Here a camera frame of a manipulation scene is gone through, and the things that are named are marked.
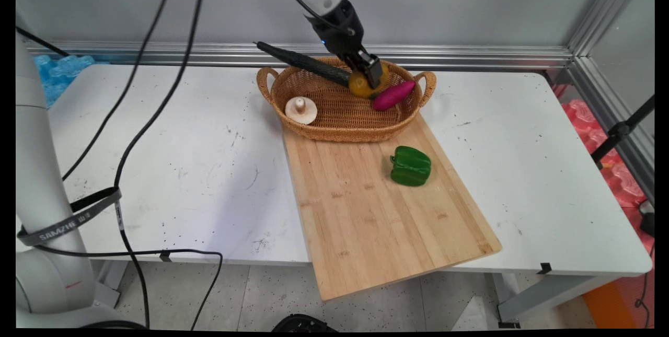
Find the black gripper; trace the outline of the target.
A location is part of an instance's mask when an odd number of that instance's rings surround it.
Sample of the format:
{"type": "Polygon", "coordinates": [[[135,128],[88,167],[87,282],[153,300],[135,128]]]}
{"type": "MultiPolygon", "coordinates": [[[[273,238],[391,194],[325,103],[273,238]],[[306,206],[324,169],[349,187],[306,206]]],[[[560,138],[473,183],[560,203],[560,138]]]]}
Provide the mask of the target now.
{"type": "Polygon", "coordinates": [[[371,89],[382,84],[382,62],[376,55],[363,51],[364,29],[351,2],[342,0],[330,13],[306,19],[327,51],[343,60],[351,72],[363,73],[371,89]]]}

